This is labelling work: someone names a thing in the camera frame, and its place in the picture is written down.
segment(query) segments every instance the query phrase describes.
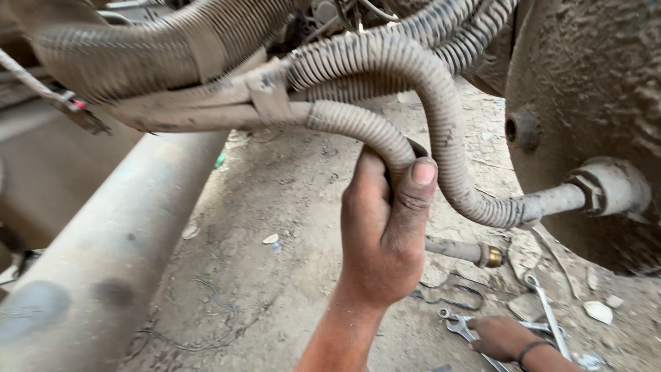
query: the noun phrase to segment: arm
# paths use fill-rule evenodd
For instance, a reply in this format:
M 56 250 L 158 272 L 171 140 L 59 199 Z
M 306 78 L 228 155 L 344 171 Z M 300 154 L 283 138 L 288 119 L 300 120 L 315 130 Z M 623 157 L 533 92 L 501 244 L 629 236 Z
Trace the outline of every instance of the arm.
M 542 340 L 509 316 L 484 316 L 470 319 L 468 328 L 476 330 L 480 340 L 468 347 L 503 363 L 518 361 L 524 348 Z M 580 372 L 559 351 L 548 344 L 530 349 L 522 360 L 528 372 Z
M 366 146 L 342 196 L 340 279 L 297 372 L 365 371 L 385 311 L 420 280 L 436 163 L 417 159 L 392 205 L 386 171 L 383 160 Z

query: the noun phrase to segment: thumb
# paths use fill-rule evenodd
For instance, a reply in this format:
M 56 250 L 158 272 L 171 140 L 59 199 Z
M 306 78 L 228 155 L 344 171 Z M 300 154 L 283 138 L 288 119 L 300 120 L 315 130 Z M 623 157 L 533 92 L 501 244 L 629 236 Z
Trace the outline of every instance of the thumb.
M 476 353 L 481 352 L 480 351 L 481 346 L 482 346 L 482 341 L 480 341 L 480 340 L 475 340 L 475 341 L 471 342 L 470 344 L 468 344 L 468 348 L 475 351 Z
M 424 247 L 424 229 L 429 206 L 434 200 L 437 174 L 436 162 L 431 158 L 418 158 L 408 169 L 395 191 L 393 209 L 385 229 L 388 238 L 401 242 L 405 237 L 404 241 Z

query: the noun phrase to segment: metal pipe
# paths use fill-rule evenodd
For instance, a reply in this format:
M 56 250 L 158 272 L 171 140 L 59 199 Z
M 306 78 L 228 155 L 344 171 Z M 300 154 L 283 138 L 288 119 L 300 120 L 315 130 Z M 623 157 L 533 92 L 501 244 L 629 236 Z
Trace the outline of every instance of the metal pipe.
M 114 371 L 228 130 L 145 135 L 0 305 L 0 371 Z
M 465 243 L 456 240 L 426 236 L 424 249 L 444 256 L 473 262 L 477 267 L 499 267 L 506 263 L 506 256 L 497 247 L 486 243 Z

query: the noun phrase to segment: bracelet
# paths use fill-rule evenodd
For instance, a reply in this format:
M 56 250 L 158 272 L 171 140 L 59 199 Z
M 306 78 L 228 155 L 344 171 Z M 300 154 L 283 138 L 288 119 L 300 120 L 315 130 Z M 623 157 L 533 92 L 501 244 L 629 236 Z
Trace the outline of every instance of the bracelet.
M 550 342 L 549 340 L 539 340 L 539 341 L 531 342 L 526 347 L 524 347 L 523 351 L 521 351 L 521 354 L 519 354 L 519 358 L 516 361 L 517 363 L 519 363 L 519 368 L 521 368 L 523 372 L 527 372 L 527 369 L 524 367 L 524 364 L 522 363 L 524 361 L 524 356 L 526 355 L 526 353 L 534 349 L 535 346 L 539 346 L 543 344 L 548 344 L 555 348 L 555 344 L 553 342 Z

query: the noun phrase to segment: fingernail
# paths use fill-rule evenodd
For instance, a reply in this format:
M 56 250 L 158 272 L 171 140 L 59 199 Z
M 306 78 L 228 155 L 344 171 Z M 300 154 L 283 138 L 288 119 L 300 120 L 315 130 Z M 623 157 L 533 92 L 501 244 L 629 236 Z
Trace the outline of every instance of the fingernail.
M 436 176 L 436 167 L 427 159 L 418 159 L 413 164 L 411 178 L 419 185 L 429 185 Z

